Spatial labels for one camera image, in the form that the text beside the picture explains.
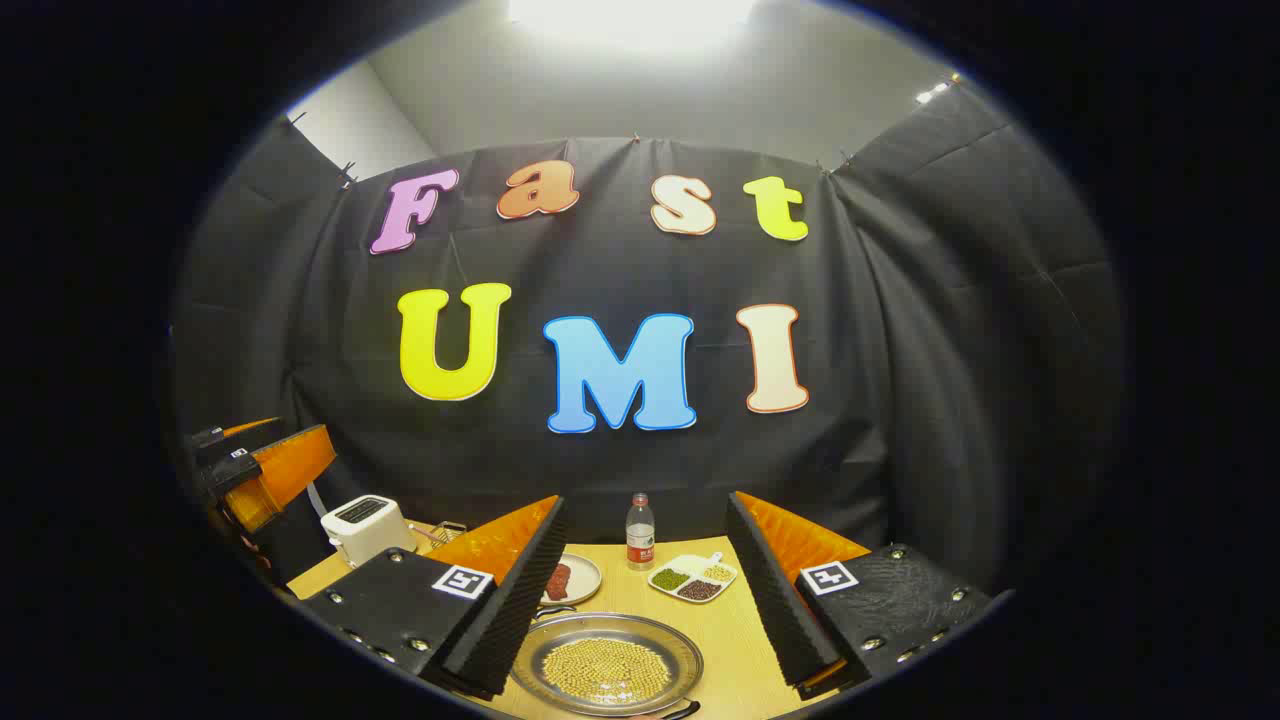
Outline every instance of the bottle label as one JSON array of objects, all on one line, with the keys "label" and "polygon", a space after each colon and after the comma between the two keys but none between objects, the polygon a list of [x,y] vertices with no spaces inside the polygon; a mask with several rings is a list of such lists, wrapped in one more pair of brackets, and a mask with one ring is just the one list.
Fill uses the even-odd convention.
[{"label": "bottle label", "polygon": [[627,560],[632,562],[653,560],[653,533],[644,536],[627,533]]}]

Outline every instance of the metal plate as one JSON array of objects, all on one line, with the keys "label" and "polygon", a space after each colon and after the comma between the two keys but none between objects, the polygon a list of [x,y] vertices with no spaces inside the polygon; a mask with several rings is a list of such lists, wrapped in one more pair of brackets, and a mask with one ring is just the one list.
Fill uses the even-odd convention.
[{"label": "metal plate", "polygon": [[[599,705],[559,691],[543,674],[543,660],[557,647],[589,638],[626,641],[652,650],[667,666],[671,680],[657,696],[631,705]],[[532,696],[557,707],[598,717],[630,717],[680,702],[703,676],[703,653],[684,633],[646,618],[577,612],[530,628],[511,676]]]}]

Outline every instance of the blue letter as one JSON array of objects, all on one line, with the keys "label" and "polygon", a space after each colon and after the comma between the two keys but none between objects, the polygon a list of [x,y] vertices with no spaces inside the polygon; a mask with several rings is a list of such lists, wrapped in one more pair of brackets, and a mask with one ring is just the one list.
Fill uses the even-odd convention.
[{"label": "blue letter", "polygon": [[698,420],[685,395],[685,338],[694,322],[664,313],[640,323],[631,348],[621,363],[591,318],[556,318],[543,334],[556,345],[556,414],[547,420],[554,433],[586,433],[595,415],[586,411],[590,391],[611,428],[627,419],[631,402],[644,386],[636,413],[643,430],[676,430]]}]

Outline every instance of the toaster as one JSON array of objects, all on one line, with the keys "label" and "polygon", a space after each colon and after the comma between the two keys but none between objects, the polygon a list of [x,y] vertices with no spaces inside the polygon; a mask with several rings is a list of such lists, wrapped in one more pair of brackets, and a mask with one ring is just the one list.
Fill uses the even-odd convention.
[{"label": "toaster", "polygon": [[321,518],[320,525],[329,536],[329,544],[338,548],[352,568],[392,547],[417,550],[399,505],[389,497],[362,495]]}]

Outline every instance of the pink letter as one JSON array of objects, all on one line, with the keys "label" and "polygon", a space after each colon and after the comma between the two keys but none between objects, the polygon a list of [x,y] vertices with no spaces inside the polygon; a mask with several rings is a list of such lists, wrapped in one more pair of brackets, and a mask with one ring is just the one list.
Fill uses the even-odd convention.
[{"label": "pink letter", "polygon": [[431,219],[440,190],[453,190],[458,184],[457,170],[444,170],[420,178],[401,181],[392,186],[392,206],[387,209],[383,232],[369,251],[374,255],[396,252],[413,245],[413,218],[419,225]]}]

